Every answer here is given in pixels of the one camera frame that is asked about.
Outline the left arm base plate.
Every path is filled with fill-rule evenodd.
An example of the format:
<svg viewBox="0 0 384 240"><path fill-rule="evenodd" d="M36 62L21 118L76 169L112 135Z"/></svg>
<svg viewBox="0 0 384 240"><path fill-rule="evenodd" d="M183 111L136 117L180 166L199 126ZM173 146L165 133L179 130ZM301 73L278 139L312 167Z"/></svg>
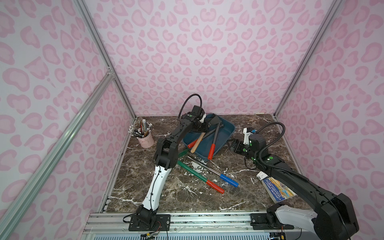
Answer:
<svg viewBox="0 0 384 240"><path fill-rule="evenodd" d="M149 219L140 217L138 214L134 214L130 220L129 231L130 232L143 232L143 231L156 231L160 228L160 231L169 231L171 223L171 215L153 215Z"/></svg>

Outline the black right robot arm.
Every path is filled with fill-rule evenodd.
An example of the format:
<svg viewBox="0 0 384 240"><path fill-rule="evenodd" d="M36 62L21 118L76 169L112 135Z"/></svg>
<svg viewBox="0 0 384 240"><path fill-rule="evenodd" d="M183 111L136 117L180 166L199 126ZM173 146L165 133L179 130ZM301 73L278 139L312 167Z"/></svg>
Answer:
<svg viewBox="0 0 384 240"><path fill-rule="evenodd" d="M269 147L278 142L284 133L282 130L268 143L260 131L246 129L243 141L228 140L229 149L244 156L245 160L252 160L256 169L287 186L311 207L310 211L305 211L275 204L269 211L279 223L312 232L321 240L349 240L360 230L351 199L314 184L282 158L269 153Z"/></svg>

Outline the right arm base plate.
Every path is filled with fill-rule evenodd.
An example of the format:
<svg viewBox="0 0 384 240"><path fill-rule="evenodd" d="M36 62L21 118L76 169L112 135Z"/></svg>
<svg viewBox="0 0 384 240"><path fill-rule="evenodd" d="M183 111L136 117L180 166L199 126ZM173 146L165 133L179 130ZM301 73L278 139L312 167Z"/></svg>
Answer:
<svg viewBox="0 0 384 240"><path fill-rule="evenodd" d="M293 230L292 225L284 225L279 222L272 213L254 213L250 214L251 226L253 230Z"/></svg>

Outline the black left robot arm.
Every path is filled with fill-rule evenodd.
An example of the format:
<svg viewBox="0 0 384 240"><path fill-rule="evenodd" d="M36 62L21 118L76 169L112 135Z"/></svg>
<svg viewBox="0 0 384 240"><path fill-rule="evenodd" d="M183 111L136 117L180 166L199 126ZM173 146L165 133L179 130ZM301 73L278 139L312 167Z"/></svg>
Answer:
<svg viewBox="0 0 384 240"><path fill-rule="evenodd" d="M160 138L154 155L155 172L148 193L139 206L136 214L144 219L156 215L159 208L160 197L168 175L177 165L179 159L179 144L190 132L205 132L208 129L205 121L205 111L201 106L193 109L178 118L178 126L166 137Z"/></svg>

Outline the green handled garden tool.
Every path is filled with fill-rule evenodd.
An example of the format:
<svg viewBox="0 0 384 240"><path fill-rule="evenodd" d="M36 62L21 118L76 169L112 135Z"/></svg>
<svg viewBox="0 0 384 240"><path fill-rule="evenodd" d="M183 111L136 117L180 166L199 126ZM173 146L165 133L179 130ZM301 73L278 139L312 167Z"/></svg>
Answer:
<svg viewBox="0 0 384 240"><path fill-rule="evenodd" d="M216 185L214 182L208 180L206 177L204 177L203 175L201 175L200 173L196 172L195 170L193 170L192 168L188 167L186 164L184 164L182 161L178 160L177 164L182 167L183 169L185 169L186 171L188 171L190 174L194 175L195 177L197 177L199 180L203 181L205 184L207 184L208 186L210 186L212 189L216 190L217 192L219 192L220 194L224 194L225 193L225 190L222 189L221 187L219 187L218 185Z"/></svg>

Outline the wooden handled tool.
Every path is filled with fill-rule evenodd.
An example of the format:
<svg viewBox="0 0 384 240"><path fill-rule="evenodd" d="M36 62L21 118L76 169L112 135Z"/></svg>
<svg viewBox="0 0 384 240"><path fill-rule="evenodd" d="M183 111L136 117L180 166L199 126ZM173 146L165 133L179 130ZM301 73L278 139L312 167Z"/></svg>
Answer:
<svg viewBox="0 0 384 240"><path fill-rule="evenodd" d="M219 129L219 128L220 128L220 125L221 125L221 122L222 122L222 121L220 120L220 118L219 118L217 115L215 115L215 116L211 119L211 121L208 123L208 127L210 127L210 126L216 126L216 128ZM204 138L205 135L206 135L206 133L201 133L201 135L199 136L199 138L196 140L194 146L192 147L192 149L191 149L191 153L194 153L194 152L196 151L196 149L198 148L200 142L202 141L202 139Z"/></svg>

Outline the blue handled metal tool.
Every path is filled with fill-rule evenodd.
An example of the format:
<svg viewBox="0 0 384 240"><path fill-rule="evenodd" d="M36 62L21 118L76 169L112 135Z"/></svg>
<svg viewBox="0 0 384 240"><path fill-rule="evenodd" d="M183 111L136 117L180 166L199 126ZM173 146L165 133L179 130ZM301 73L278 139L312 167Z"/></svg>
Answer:
<svg viewBox="0 0 384 240"><path fill-rule="evenodd" d="M232 186L234 186L234 187L236 187L236 188L239 186L239 184L238 184L236 181L234 181L233 179L231 179L231 178L225 176L224 174L220 174L219 172L217 172L217 171L215 171L215 170L213 170L213 169L207 167L205 164L201 163L200 161L198 161L198 160L196 160L196 159L194 159L194 158L192 158L192 157L190 157L190 156L187 156L187 158L188 158L189 160L195 162L196 164L200 165L201 167L205 168L206 170L210 171L211 173L213 173L213 174L219 176L220 179L222 179L222 180L225 181L226 183L228 183L228 184L230 184L230 185L232 185Z"/></svg>

